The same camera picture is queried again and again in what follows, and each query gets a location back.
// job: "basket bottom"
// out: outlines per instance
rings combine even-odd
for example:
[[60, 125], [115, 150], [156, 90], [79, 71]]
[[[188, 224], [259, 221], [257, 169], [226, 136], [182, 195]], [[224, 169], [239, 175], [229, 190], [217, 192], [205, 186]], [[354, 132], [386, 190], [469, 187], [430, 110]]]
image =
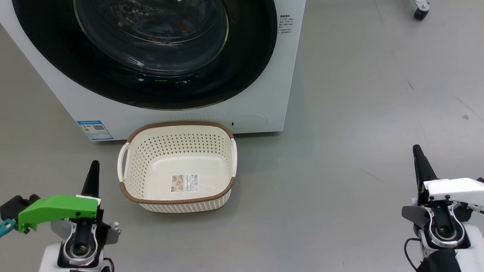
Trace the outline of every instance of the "basket bottom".
[[226, 158], [215, 154], [183, 156], [174, 154], [152, 161], [144, 199], [193, 199], [214, 196], [227, 188], [231, 177]]

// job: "brown basket rim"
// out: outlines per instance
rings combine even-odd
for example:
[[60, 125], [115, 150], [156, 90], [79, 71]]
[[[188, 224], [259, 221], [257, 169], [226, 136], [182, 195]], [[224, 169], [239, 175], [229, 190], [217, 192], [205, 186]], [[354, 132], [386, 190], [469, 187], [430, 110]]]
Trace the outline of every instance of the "brown basket rim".
[[[158, 127], [167, 127], [167, 126], [187, 126], [187, 125], [199, 125], [199, 126], [214, 126], [221, 128], [224, 130], [230, 139], [234, 138], [234, 135], [232, 132], [225, 127], [224, 125], [221, 125], [219, 123], [215, 122], [204, 122], [204, 121], [177, 121], [177, 122], [164, 122], [164, 123], [156, 123], [156, 124], [150, 124], [150, 125], [145, 125], [137, 130], [135, 130], [129, 138], [126, 140], [126, 143], [131, 143], [133, 139], [141, 133], [142, 131], [151, 129], [151, 128], [158, 128]], [[204, 202], [204, 201], [212, 201], [218, 198], [223, 197], [226, 193], [228, 193], [231, 189], [232, 186], [235, 183], [235, 177], [232, 177], [230, 179], [230, 182], [228, 183], [228, 186], [223, 190], [221, 193], [216, 194], [214, 196], [207, 196], [207, 197], [200, 197], [200, 198], [193, 198], [193, 199], [183, 199], [183, 200], [146, 200], [146, 199], [140, 199], [132, 196], [130, 193], [128, 193], [128, 190], [126, 189], [126, 185], [124, 184], [123, 181], [120, 182], [120, 187], [121, 191], [123, 194], [132, 202], [139, 203], [139, 204], [152, 204], [152, 205], [173, 205], [173, 204], [191, 204], [191, 203], [198, 203], [198, 202]]]

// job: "perforated basket wall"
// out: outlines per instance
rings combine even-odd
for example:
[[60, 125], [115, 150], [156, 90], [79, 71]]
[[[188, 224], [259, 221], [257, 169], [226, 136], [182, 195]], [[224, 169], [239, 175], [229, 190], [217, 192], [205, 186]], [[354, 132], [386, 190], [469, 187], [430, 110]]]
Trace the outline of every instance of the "perforated basket wall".
[[[122, 162], [128, 150], [124, 173]], [[145, 178], [153, 159], [173, 154], [217, 154], [227, 163], [227, 188], [214, 196], [184, 200], [151, 200]], [[214, 122], [168, 122], [137, 129], [118, 157], [118, 177], [124, 195], [152, 212], [202, 212], [222, 207], [230, 197], [237, 170], [237, 148], [232, 133]]]

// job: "blue connector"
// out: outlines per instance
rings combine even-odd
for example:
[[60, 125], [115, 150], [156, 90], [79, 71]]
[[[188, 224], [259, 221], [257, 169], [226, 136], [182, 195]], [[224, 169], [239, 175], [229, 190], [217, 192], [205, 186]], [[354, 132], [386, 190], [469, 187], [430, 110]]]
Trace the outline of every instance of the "blue connector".
[[3, 222], [0, 223], [0, 238], [11, 232], [12, 230], [15, 229], [17, 226], [17, 223], [13, 221], [12, 219], [7, 219]]

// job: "product label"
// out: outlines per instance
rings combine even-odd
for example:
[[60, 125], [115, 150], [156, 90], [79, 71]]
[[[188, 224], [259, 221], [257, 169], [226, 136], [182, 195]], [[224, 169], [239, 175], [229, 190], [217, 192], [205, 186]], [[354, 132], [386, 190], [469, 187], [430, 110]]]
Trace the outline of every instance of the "product label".
[[171, 176], [171, 191], [174, 193], [198, 192], [198, 174]]
[[107, 131], [101, 121], [77, 121], [91, 141], [112, 140], [113, 137]]
[[289, 15], [280, 15], [279, 16], [279, 26], [277, 28], [277, 33], [291, 33], [292, 26], [294, 25], [294, 18]]

